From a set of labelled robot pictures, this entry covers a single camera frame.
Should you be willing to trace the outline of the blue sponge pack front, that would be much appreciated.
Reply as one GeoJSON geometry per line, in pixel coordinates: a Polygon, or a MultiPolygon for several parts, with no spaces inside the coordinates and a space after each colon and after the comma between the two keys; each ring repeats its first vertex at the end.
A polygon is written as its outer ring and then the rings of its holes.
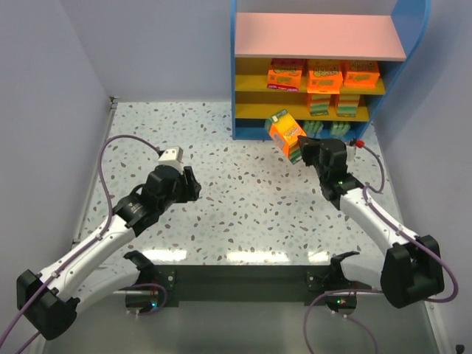
{"type": "Polygon", "coordinates": [[[305,120],[302,128],[308,137],[318,139],[323,127],[322,121],[305,120]]]}

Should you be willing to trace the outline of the blue sponge pack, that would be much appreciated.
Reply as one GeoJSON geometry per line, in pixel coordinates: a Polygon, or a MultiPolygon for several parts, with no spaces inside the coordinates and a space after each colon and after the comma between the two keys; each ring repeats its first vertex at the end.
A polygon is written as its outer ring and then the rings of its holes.
{"type": "Polygon", "coordinates": [[[337,139],[343,139],[350,130],[350,123],[345,121],[332,122],[330,127],[330,136],[337,139]]]}
{"type": "Polygon", "coordinates": [[[308,137],[318,139],[323,127],[322,121],[305,120],[302,128],[308,137]]]}

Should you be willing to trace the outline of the orange green sponge box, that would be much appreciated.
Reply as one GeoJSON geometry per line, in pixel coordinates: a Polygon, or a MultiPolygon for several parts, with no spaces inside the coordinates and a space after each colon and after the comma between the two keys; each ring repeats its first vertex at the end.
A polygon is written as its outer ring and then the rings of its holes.
{"type": "Polygon", "coordinates": [[[302,159],[298,138],[306,133],[286,109],[267,118],[264,128],[290,163],[296,164],[302,159]]]}

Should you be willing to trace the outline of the orange yellow sponge box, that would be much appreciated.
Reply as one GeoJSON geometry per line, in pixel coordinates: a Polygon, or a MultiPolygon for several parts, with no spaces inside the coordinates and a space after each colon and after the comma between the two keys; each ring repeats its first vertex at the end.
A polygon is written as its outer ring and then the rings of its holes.
{"type": "Polygon", "coordinates": [[[330,94],[308,94],[307,105],[311,117],[325,116],[329,114],[330,94]]]}

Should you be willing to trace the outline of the pink sponge box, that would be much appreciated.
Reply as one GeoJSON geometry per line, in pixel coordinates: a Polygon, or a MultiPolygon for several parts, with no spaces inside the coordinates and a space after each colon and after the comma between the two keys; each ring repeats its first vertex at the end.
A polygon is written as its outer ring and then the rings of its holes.
{"type": "Polygon", "coordinates": [[[298,92],[305,61],[294,58],[273,58],[268,68],[268,89],[298,92]]]}

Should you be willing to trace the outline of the orange Scrub Daddy box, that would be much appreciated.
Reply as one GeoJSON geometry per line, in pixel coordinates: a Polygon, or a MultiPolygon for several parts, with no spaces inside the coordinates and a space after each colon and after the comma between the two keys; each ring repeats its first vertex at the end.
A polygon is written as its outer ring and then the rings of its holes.
{"type": "Polygon", "coordinates": [[[349,88],[375,88],[380,71],[376,60],[343,60],[341,62],[343,84],[349,88]]]}

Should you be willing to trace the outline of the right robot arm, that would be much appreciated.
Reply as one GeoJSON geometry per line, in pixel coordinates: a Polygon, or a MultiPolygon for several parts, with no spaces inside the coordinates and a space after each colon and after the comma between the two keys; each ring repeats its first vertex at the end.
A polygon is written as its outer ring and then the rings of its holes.
{"type": "Polygon", "coordinates": [[[355,221],[384,256],[379,271],[342,267],[342,275],[380,289],[388,302],[404,308],[445,289],[440,247],[430,235],[418,236],[393,218],[372,198],[372,189],[349,172],[347,163],[363,141],[313,139],[299,136],[303,162],[314,167],[322,195],[338,211],[355,221]]]}

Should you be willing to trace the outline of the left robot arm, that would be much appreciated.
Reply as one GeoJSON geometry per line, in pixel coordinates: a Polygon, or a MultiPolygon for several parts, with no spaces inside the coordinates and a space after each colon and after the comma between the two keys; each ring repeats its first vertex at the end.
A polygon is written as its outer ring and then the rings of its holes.
{"type": "Polygon", "coordinates": [[[115,251],[158,222],[174,203],[197,201],[201,185],[190,166],[159,165],[144,184],[135,187],[106,220],[56,263],[35,274],[24,271],[16,280],[17,308],[47,340],[66,332],[82,302],[75,291],[115,251]]]}

